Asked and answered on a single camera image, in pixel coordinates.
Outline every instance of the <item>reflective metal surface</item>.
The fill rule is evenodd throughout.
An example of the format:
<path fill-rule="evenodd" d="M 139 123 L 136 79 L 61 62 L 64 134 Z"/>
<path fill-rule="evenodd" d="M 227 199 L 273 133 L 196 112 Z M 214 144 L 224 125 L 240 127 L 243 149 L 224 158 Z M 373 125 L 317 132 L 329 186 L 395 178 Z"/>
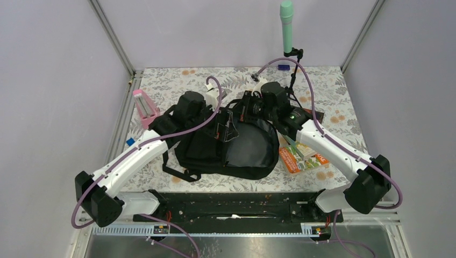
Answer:
<path fill-rule="evenodd" d="M 338 226 L 339 235 L 344 240 L 361 241 L 372 248 L 377 257 L 394 257 L 393 251 L 382 226 Z M 315 244 L 308 238 L 194 238 L 202 257 L 242 258 L 242 257 L 352 257 L 339 243 Z M 186 237 L 167 237 L 162 243 L 179 251 L 194 255 L 190 241 Z M 369 251 L 359 246 L 350 249 L 362 257 L 372 257 Z M 144 237 L 93 235 L 90 239 L 86 257 L 92 258 L 143 258 L 143 257 L 181 257 L 161 246 L 151 246 Z"/>

